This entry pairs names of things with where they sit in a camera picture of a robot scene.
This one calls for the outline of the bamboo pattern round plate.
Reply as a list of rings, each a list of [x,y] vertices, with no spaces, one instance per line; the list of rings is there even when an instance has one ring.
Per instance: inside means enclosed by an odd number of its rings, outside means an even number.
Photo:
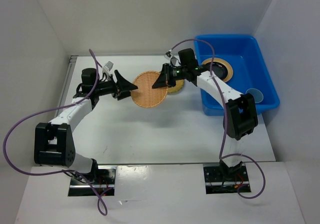
[[[184,88],[184,85],[185,85],[185,80],[184,79],[177,80],[175,82],[175,86],[169,87],[167,89],[167,94],[168,95],[178,94],[179,92],[182,91],[182,89]]]

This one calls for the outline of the light brown woven plate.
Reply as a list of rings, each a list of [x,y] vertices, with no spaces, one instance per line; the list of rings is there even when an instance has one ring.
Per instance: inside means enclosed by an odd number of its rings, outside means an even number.
[[[154,108],[161,104],[168,94],[167,87],[152,88],[160,73],[157,71],[145,71],[139,74],[133,81],[138,89],[130,92],[133,102],[142,108]]]

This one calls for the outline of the black round plate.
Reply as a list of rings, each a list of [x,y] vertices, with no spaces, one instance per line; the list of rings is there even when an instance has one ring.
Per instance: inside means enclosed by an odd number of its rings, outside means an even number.
[[[227,68],[223,64],[221,64],[220,62],[214,61],[212,63],[212,71],[221,80],[224,80],[228,76]]]

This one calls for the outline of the beige round plate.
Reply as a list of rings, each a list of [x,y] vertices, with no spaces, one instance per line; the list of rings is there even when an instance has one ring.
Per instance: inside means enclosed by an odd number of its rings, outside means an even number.
[[[228,70],[228,75],[227,75],[227,77],[224,79],[224,80],[222,80],[223,82],[228,82],[228,81],[230,81],[231,80],[231,78],[233,77],[233,74],[234,74],[234,71],[233,71],[233,68],[232,68],[232,66],[226,61],[226,60],[224,60],[224,59],[221,59],[221,58],[218,58],[218,57],[215,57],[214,59],[213,59],[213,62],[219,62],[219,63],[221,63],[221,64],[223,64],[226,68],[227,68],[227,70]]]

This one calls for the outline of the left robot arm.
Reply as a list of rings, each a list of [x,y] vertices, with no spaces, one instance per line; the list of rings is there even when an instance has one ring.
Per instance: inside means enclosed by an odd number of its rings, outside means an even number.
[[[137,88],[117,70],[107,74],[106,80],[100,80],[95,68],[83,69],[72,106],[50,122],[41,122],[35,127],[34,162],[72,170],[78,179],[83,178],[88,184],[96,183],[100,177],[98,163],[76,152],[73,131],[94,110],[101,96],[112,95],[120,101]]]

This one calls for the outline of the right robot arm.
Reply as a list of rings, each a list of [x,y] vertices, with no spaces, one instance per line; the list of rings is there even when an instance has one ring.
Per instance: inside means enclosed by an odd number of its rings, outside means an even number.
[[[175,58],[170,51],[165,56],[169,63],[162,65],[159,77],[152,85],[153,89],[171,88],[178,80],[187,80],[207,92],[223,108],[223,137],[219,153],[219,175],[224,181],[236,176],[242,161],[226,161],[223,150],[227,137],[239,141],[251,134],[258,125],[258,115],[254,97],[243,94],[221,80],[213,71],[213,64],[199,65],[191,48],[178,52]]]

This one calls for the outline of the blue plastic bin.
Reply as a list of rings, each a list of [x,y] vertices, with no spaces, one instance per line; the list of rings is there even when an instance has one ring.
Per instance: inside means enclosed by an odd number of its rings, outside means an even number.
[[[280,100],[257,40],[250,35],[204,34],[195,37],[204,40],[214,48],[216,58],[230,64],[233,75],[226,83],[241,93],[248,89],[258,89],[263,100],[256,104],[257,114],[275,109]]]

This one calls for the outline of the blue plastic cup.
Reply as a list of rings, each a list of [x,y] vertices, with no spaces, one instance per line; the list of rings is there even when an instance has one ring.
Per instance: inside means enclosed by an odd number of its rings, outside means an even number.
[[[251,94],[253,96],[254,102],[256,104],[261,103],[264,100],[264,95],[259,89],[249,88],[246,90],[246,93]]]

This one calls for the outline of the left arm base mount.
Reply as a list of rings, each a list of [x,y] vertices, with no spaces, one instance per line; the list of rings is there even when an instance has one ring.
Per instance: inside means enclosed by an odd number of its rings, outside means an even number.
[[[101,196],[115,195],[117,167],[115,165],[99,165],[97,177],[93,179],[89,174],[84,176],[90,181],[95,191]],[[68,196],[89,197],[95,196],[90,185],[78,174],[68,174],[70,177]]]

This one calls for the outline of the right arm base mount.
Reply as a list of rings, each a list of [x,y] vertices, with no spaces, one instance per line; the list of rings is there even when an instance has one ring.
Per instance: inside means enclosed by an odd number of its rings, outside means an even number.
[[[236,173],[223,177],[218,165],[207,165],[203,167],[203,175],[207,195],[237,193],[239,187],[240,193],[251,192],[247,168],[245,166],[242,166]]]

